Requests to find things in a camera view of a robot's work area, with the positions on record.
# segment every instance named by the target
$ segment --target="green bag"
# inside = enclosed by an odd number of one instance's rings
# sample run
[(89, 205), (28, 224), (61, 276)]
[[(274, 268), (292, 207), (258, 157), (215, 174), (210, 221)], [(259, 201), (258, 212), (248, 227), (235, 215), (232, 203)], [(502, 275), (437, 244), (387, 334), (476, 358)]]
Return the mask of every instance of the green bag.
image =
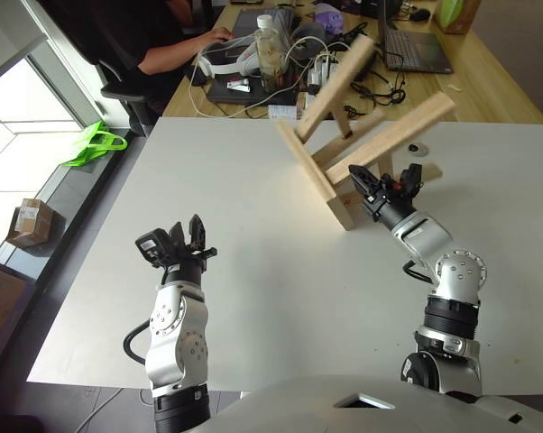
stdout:
[(122, 151), (125, 149), (127, 147), (125, 138), (110, 133), (108, 129), (102, 120), (85, 128), (79, 139), (73, 143), (78, 155), (61, 165), (78, 167), (105, 155), (109, 151)]

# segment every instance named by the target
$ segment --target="wooden stool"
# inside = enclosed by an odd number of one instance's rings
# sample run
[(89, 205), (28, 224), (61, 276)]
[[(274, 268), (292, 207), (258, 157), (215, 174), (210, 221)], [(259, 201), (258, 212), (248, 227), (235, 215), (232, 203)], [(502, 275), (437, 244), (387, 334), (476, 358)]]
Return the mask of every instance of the wooden stool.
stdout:
[[(362, 201), (355, 191), (341, 197), (336, 194), (335, 187), (350, 175), (348, 166), (351, 164), (369, 166), (377, 163), (380, 175), (383, 173), (393, 175), (391, 152), (435, 124), (442, 115), (456, 108), (449, 97), (443, 93), (437, 93), (403, 116), (401, 120), (376, 134), (353, 153), (330, 166), (329, 163), (337, 155), (365, 136), (384, 119), (382, 111), (374, 110), (362, 122), (350, 124), (342, 104), (346, 90), (369, 59), (373, 48), (374, 42), (370, 38), (358, 36), (351, 50), (338, 65), (334, 76), (322, 87), (296, 128), (292, 129), (285, 121), (277, 123), (283, 140), (296, 155), (319, 194), (345, 230), (354, 227), (347, 207)], [(305, 144), (328, 113), (336, 119), (341, 135), (311, 155), (306, 150)], [(441, 175), (442, 171), (436, 164), (425, 164), (422, 167), (423, 180), (432, 180)]]

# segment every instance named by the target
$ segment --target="wooden desk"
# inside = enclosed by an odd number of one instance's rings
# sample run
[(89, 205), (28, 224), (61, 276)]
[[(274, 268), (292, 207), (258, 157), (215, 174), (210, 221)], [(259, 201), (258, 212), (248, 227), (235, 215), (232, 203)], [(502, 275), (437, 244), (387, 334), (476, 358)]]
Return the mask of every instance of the wooden desk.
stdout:
[[(272, 4), (272, 0), (265, 0), (264, 6), (228, 5), (217, 20), (216, 27), (225, 26), (231, 30), (242, 9), (271, 7)], [(426, 7), (430, 11), (434, 10), (435, 5), (435, 1), (418, 2), (418, 7)], [(313, 5), (297, 8), (297, 13), (304, 17), (304, 22), (309, 20), (305, 15), (311, 11), (313, 11)], [(351, 14), (344, 14), (344, 17), (346, 30), (367, 21), (367, 33), (370, 37), (377, 38), (378, 23), (376, 20)], [(435, 33), (447, 57), (452, 62), (455, 73), (451, 75), (406, 73), (404, 87), (407, 92), (406, 100), (397, 106), (384, 107), (383, 110), (387, 118), (394, 120), (402, 117), (426, 98), (441, 90), (454, 99), (457, 105), (456, 114), (447, 116), (444, 120), (543, 124), (543, 115), (474, 32), (469, 32), (467, 35), (443, 34), (431, 19), (428, 23), (396, 22), (396, 25), (401, 30)], [(389, 80), (396, 77), (396, 73), (387, 70), (379, 60), (376, 61), (375, 70)], [(373, 91), (387, 93), (387, 87), (383, 82), (373, 76), (368, 77), (364, 84)], [(454, 85), (462, 91), (453, 90), (449, 85)], [(184, 78), (163, 113), (164, 116), (199, 116), (189, 102), (188, 87), (189, 81)], [(206, 100), (205, 94), (200, 88), (192, 88), (191, 95), (199, 110), (208, 115), (223, 115), (217, 106)], [(373, 109), (372, 101), (361, 99), (353, 90), (349, 91), (345, 103), (362, 113), (369, 113)], [(242, 108), (242, 106), (231, 104), (220, 104), (220, 106), (230, 115)], [(264, 113), (264, 107), (250, 111), (253, 116)], [(246, 115), (242, 113), (237, 117), (246, 117)]]

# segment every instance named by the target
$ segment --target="black shirt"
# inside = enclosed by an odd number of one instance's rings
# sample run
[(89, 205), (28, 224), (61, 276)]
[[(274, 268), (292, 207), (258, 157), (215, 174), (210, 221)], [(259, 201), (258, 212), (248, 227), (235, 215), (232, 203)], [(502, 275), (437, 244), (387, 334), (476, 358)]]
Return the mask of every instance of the black shirt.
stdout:
[(150, 88), (153, 98), (166, 105), (183, 77), (182, 69), (146, 75), (137, 67), (150, 48), (185, 39), (165, 1), (89, 0), (88, 7), (98, 30), (123, 63), (129, 79)]

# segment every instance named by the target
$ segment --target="person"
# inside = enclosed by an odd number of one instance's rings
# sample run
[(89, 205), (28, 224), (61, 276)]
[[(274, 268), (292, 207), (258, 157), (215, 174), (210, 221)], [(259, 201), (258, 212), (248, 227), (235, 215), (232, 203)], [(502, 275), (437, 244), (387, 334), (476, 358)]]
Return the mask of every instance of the person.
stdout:
[(151, 90), (148, 105), (159, 115), (183, 67), (209, 44), (234, 38), (224, 27), (186, 38), (181, 29), (193, 24), (188, 0), (88, 0), (87, 7), (128, 78)]

